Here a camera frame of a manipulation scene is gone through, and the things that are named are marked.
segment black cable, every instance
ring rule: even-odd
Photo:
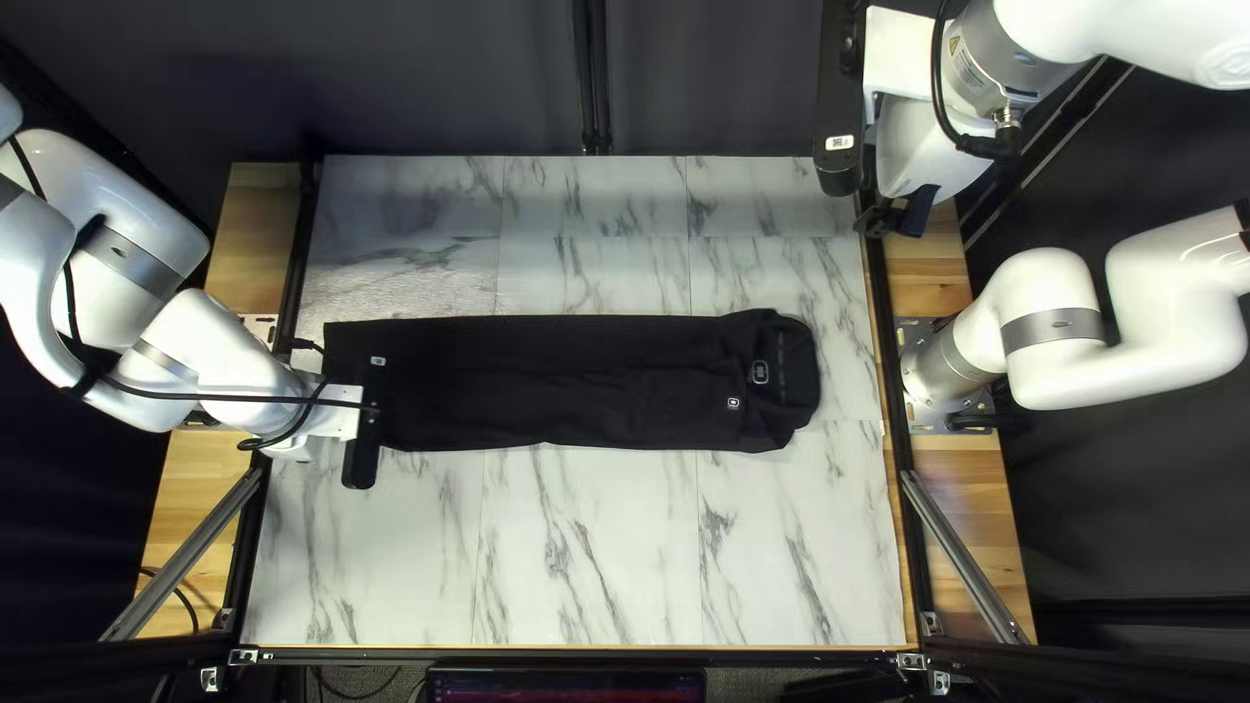
[[[131,395],[139,395],[141,398],[152,398],[155,400],[219,400],[228,403],[281,403],[289,405],[332,405],[335,408],[351,408],[355,410],[365,410],[369,413],[378,413],[378,408],[371,405],[365,405],[364,403],[355,403],[351,400],[335,400],[332,398],[309,398],[305,395],[229,395],[222,393],[160,393],[156,390],[144,390],[142,388],[134,388],[121,383],[120,380],[111,377],[100,377],[100,380],[116,388],[122,393],[130,393]]]
[[[325,349],[321,349],[320,344],[309,339],[301,339],[299,336],[291,339],[291,349],[314,349],[316,350],[318,354],[325,357]],[[321,395],[321,390],[325,389],[325,384],[328,380],[329,379],[321,379],[321,384],[318,385],[316,390],[312,392],[311,398],[318,398],[319,395]],[[295,424],[291,425],[290,429],[288,429],[286,432],[279,434],[278,437],[271,437],[269,439],[261,439],[259,437],[248,438],[240,442],[238,448],[240,452],[255,452],[256,449],[264,449],[266,447],[272,447],[279,442],[284,442],[289,437],[295,434],[301,427],[304,427],[304,422],[309,419],[309,415],[311,413],[312,413],[312,405],[305,405],[304,412],[300,413],[300,418],[295,420]]]
[[[390,685],[395,680],[395,677],[399,675],[399,672],[402,668],[404,667],[395,667],[395,670],[391,672],[391,675],[388,677],[386,680],[381,685],[379,685],[378,688],[370,690],[369,693],[361,693],[359,695],[351,695],[351,694],[344,693],[344,692],[339,690],[338,688],[335,688],[335,687],[330,685],[329,683],[326,683],[325,678],[321,675],[321,667],[311,667],[310,670],[312,672],[312,678],[316,679],[316,683],[318,683],[318,685],[320,688],[324,688],[324,689],[329,690],[330,693],[338,695],[339,698],[342,698],[344,700],[364,700],[366,698],[372,698],[374,695],[378,695],[379,693],[381,693],[382,690],[385,690],[386,687]]]
[[[934,33],[929,41],[929,91],[932,94],[934,99],[934,115],[938,118],[938,126],[941,128],[942,133],[959,146],[960,139],[964,136],[955,131],[955,125],[950,124],[950,118],[946,115],[946,100],[942,98],[941,86],[941,36],[946,31],[946,6],[950,5],[950,0],[941,0],[938,3],[938,15],[934,18]]]
[[[44,195],[44,186],[39,183],[39,176],[35,175],[35,168],[30,165],[30,159],[26,158],[26,151],[18,143],[18,135],[9,138],[9,146],[12,146],[14,155],[18,156],[18,163],[21,164],[22,173],[26,174],[26,180],[30,181],[30,190],[42,201],[48,201],[48,196]],[[61,273],[65,275],[65,308],[66,315],[69,316],[70,324],[70,339],[75,344],[82,344],[82,335],[79,334],[78,328],[78,305],[75,304],[74,296],[74,271],[70,270],[70,259],[65,258],[65,264],[61,265]]]
[[[31,168],[30,161],[26,159],[25,151],[22,151],[21,145],[18,144],[18,139],[15,136],[10,136],[9,144],[12,146],[14,154],[18,155],[18,160],[21,163],[22,170],[26,173],[26,179],[30,180],[30,186],[34,190],[35,195],[42,199],[44,189],[40,186],[39,178],[35,176],[35,170]],[[78,239],[81,239],[88,231],[94,231],[95,226],[98,226],[100,223],[101,223],[100,215],[91,218],[88,225],[79,231]],[[75,239],[75,248],[78,246],[78,239]],[[65,259],[65,264],[61,266],[61,270],[65,274],[64,276],[65,306],[66,306],[66,314],[69,315],[70,338],[74,340],[75,345],[81,345],[82,338],[79,334],[79,326],[78,326],[78,296],[74,293],[74,274],[72,271],[70,271],[69,258]],[[299,341],[308,344],[309,345],[308,348],[310,349],[316,349],[318,352],[325,354],[325,352],[316,343],[309,341],[306,339],[301,339]],[[79,362],[82,364],[84,368],[89,368],[88,364],[81,359],[79,359]],[[140,398],[151,398],[155,400],[196,400],[196,402],[221,400],[232,403],[282,403],[282,404],[308,405],[308,407],[332,405],[335,408],[354,408],[358,410],[366,410],[372,413],[378,412],[378,408],[371,405],[365,405],[362,403],[352,403],[350,400],[332,400],[332,399],[322,400],[316,398],[315,395],[312,398],[304,398],[304,397],[288,397],[288,395],[230,395],[221,393],[161,393],[156,390],[144,390],[141,388],[134,388],[105,374],[100,374],[100,378],[98,380],[102,380],[108,385],[111,385],[112,388],[122,393],[139,395]]]
[[[929,44],[929,93],[932,96],[934,104],[934,116],[938,118],[938,126],[941,128],[942,134],[945,134],[954,144],[955,150],[964,151],[965,154],[971,154],[972,156],[979,156],[981,159],[1004,159],[1010,156],[1016,156],[1019,148],[1019,139],[1000,140],[990,136],[972,136],[970,134],[960,134],[955,125],[950,124],[950,116],[946,115],[946,99],[942,95],[942,83],[941,83],[941,46],[942,46],[942,34],[946,30],[946,6],[950,5],[950,0],[941,0],[938,4],[938,16],[934,18],[934,33]],[[1010,130],[1019,128],[1009,128],[1001,130],[1004,135],[1012,134]]]
[[[21,164],[21,170],[26,174],[26,180],[30,181],[30,190],[44,203],[48,203],[48,196],[44,195],[44,186],[39,184],[39,179],[35,178],[35,169],[30,165],[30,159],[26,158],[26,153],[21,149],[21,144],[18,144],[18,135],[9,138],[9,146],[12,146],[12,153],[18,155],[18,163]]]
[[[318,354],[325,357],[325,349],[321,349],[321,345],[318,344],[316,341],[312,341],[311,339],[301,339],[299,336],[292,338],[291,349],[311,349]]]
[[[151,567],[139,567],[139,573],[148,578],[156,578],[156,569],[152,569]],[[191,615],[191,634],[200,634],[200,618],[195,614],[195,605],[191,605],[191,602],[178,587],[174,587],[174,595],[182,602],[182,607],[185,607],[188,614]]]
[[[318,384],[316,390],[312,392],[310,399],[316,400],[318,395],[321,395],[321,390],[325,389],[325,384],[329,383],[329,380],[330,379],[322,378],[321,383]],[[279,434],[278,437],[271,437],[269,439],[261,439],[259,437],[249,437],[248,439],[244,439],[242,442],[239,443],[239,450],[254,452],[256,449],[272,447],[279,442],[285,442],[288,438],[295,434],[301,427],[304,427],[304,422],[309,419],[309,415],[311,413],[312,413],[312,405],[305,405],[304,412],[300,413],[299,419],[295,420],[295,424],[288,428],[286,432]]]

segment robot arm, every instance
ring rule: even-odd
[[[0,89],[0,124],[18,123],[20,108]],[[30,130],[15,141],[0,150],[0,305],[44,378],[149,432],[176,427],[199,402],[260,437],[299,430],[270,453],[306,458],[310,435],[354,437],[360,387],[329,385],[310,399],[315,379],[275,359],[229,309],[202,290],[176,293],[208,253],[194,225],[62,135]],[[28,180],[21,156],[46,203],[15,183]],[[71,336],[65,269],[80,340],[121,355],[100,378],[61,339]]]
[[[1238,296],[1250,293],[1248,214],[1242,201],[1116,244],[1106,256],[1114,346],[1080,256],[1051,248],[1011,256],[952,323],[904,352],[904,388],[958,412],[1006,374],[1020,405],[1059,410],[1226,374],[1246,354]]]
[[[991,161],[956,150],[938,124],[934,21],[876,6],[865,16],[865,124],[876,124],[878,191],[940,203]],[[941,34],[945,114],[960,134],[994,136],[1100,54],[1196,85],[1250,88],[1250,14],[1236,0],[971,0]]]

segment black garment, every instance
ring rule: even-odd
[[[325,325],[331,383],[364,383],[371,358],[385,359],[366,390],[381,443],[406,452],[540,442],[768,452],[820,400],[811,330],[775,310]]]

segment metal bracket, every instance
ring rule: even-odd
[[[245,667],[248,664],[256,664],[260,662],[259,649],[231,649],[230,658],[226,659],[226,664],[230,667]]]
[[[221,667],[204,667],[200,669],[200,690],[205,693],[219,693]]]
[[[932,329],[932,323],[939,318],[910,318],[899,316],[894,318],[894,335],[895,341],[899,345],[899,354],[902,354],[909,346],[914,345],[918,340],[922,340],[926,334]],[[900,370],[904,374],[911,373],[908,368],[908,359],[904,358],[901,362]],[[920,400],[911,397],[906,388],[902,390],[904,403],[908,408],[908,432],[909,434],[990,434],[994,430],[988,427],[978,428],[962,428],[962,429],[950,429],[946,427],[946,415],[951,412],[962,410],[969,414],[981,414],[992,415],[994,414],[994,398],[990,392],[981,388],[972,395],[955,403],[955,407],[938,408],[935,405],[926,405]]]
[[[894,655],[894,665],[900,672],[924,672],[929,669],[929,658],[920,652],[898,652]]]
[[[920,652],[899,652],[894,655],[894,664],[900,672],[922,672],[925,674],[925,683],[929,687],[929,695],[946,695],[950,693],[950,673],[930,669],[929,657],[925,657]]]
[[[212,617],[211,632],[230,632],[234,629],[234,608],[221,608]]]
[[[274,341],[278,340],[278,315],[245,314],[239,315],[239,321],[270,352],[274,350]]]
[[[946,672],[925,672],[925,680],[929,683],[929,695],[950,693],[950,674]]]
[[[938,619],[938,613],[932,610],[920,612],[920,628],[924,630],[925,637],[940,637],[946,634],[941,629],[941,620]]]

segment marble surface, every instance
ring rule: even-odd
[[[758,455],[385,450],[369,492],[341,453],[279,464],[244,642],[902,644],[860,244],[814,194],[804,159],[328,159],[300,336],[772,306],[818,335],[822,403]]]
[[[690,156],[691,236],[830,236],[851,231],[850,198],[820,190],[811,159]]]
[[[339,465],[274,464],[244,640],[469,642],[482,454],[384,449],[371,490]]]
[[[509,238],[686,238],[686,160],[532,156],[504,166]]]
[[[695,315],[774,308],[801,319],[816,338],[820,362],[815,418],[881,418],[856,239],[692,239],[690,303]]]
[[[778,452],[698,463],[705,643],[904,642],[880,423],[814,423]]]
[[[698,644],[695,453],[490,452],[474,642]]]

